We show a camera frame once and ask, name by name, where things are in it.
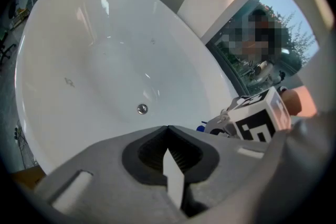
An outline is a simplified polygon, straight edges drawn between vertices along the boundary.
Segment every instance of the bathtub drain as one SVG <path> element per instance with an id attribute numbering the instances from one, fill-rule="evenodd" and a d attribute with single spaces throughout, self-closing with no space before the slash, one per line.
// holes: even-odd
<path id="1" fill-rule="evenodd" d="M 146 114 L 148 112 L 148 106 L 146 106 L 145 104 L 139 104 L 137 111 L 141 115 Z"/>

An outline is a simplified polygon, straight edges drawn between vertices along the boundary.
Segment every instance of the sky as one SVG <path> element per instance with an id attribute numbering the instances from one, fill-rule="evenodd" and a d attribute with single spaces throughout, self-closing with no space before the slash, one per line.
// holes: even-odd
<path id="1" fill-rule="evenodd" d="M 288 24 L 288 26 L 296 25 L 293 29 L 293 33 L 297 32 L 298 25 L 300 22 L 302 22 L 300 33 L 303 34 L 307 31 L 308 35 L 313 34 L 307 19 L 293 0 L 260 0 L 260 2 L 269 7 L 272 6 L 274 12 L 278 12 L 282 16 L 288 16 L 290 13 L 295 12 L 293 19 Z M 312 57 L 318 51 L 318 48 L 318 44 L 315 40 L 315 42 L 308 49 L 306 55 Z"/>

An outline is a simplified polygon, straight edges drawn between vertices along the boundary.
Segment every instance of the white fiducial cube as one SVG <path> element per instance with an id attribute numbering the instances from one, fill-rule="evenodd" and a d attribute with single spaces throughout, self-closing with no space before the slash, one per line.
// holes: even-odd
<path id="1" fill-rule="evenodd" d="M 242 140 L 269 143 L 276 131 L 291 127 L 290 115 L 274 87 L 246 99 L 228 115 Z"/>

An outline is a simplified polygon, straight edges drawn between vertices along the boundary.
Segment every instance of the white bathtub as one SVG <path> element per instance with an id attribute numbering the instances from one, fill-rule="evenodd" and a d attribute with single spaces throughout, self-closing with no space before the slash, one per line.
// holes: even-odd
<path id="1" fill-rule="evenodd" d="M 237 95 L 159 0 L 39 0 L 20 42 L 15 90 L 46 173 L 110 137 L 158 125 L 196 129 Z"/>

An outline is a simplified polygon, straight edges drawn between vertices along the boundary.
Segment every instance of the window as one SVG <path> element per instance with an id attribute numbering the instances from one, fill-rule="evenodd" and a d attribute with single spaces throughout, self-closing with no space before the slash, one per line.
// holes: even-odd
<path id="1" fill-rule="evenodd" d="M 286 86 L 286 79 L 318 50 L 312 29 L 293 0 L 248 0 L 210 40 L 207 47 L 211 46 L 250 95 L 280 83 Z"/>

